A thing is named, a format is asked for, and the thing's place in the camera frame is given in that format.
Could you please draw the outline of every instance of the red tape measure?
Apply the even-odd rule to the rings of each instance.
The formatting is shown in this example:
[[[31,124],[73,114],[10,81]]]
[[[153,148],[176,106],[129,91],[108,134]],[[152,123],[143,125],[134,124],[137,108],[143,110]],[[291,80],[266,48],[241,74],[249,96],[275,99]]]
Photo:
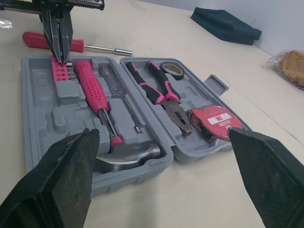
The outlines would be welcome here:
[[[210,105],[191,110],[190,122],[208,142],[230,141],[228,129],[242,128],[241,122],[226,108]]]

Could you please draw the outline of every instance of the pliers jaw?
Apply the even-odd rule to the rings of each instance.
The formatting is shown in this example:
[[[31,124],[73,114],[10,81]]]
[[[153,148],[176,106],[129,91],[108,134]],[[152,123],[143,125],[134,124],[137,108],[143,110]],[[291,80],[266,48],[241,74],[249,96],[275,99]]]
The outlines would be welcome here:
[[[58,9],[61,18],[55,18],[51,9],[43,7],[41,21],[44,36],[55,59],[61,63],[67,62],[72,44],[73,27],[71,21],[71,7],[63,6]]]
[[[160,105],[164,108],[170,120],[177,125],[183,136],[192,133],[192,125],[188,120],[185,110],[176,101],[162,101]]]

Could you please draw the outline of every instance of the plastic bag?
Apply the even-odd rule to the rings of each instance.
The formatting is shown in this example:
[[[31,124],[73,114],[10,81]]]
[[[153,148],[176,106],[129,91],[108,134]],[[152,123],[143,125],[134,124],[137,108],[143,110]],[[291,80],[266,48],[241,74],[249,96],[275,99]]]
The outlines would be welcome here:
[[[13,25],[9,20],[1,19],[0,18],[0,29],[10,29]]]
[[[271,57],[268,65],[280,76],[288,78],[304,90],[304,51],[289,50]]]

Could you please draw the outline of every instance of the bread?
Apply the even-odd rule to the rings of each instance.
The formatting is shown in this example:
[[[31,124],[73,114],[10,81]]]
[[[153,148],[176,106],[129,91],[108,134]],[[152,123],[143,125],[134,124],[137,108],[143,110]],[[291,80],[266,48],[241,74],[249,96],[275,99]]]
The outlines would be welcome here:
[[[281,62],[285,75],[298,86],[304,87],[304,53],[290,51],[284,54]]]

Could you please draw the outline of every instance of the tape measure label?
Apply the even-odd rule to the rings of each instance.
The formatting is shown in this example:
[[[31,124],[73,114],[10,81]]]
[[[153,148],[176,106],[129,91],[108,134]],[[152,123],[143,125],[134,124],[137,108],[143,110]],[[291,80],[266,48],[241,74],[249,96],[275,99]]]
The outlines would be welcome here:
[[[217,116],[214,116],[212,118],[209,118],[208,121],[210,124],[214,125],[214,124],[218,124],[222,121],[225,121],[225,120],[228,120],[232,118],[228,113],[224,113],[224,114],[221,114],[221,115],[217,115]]]

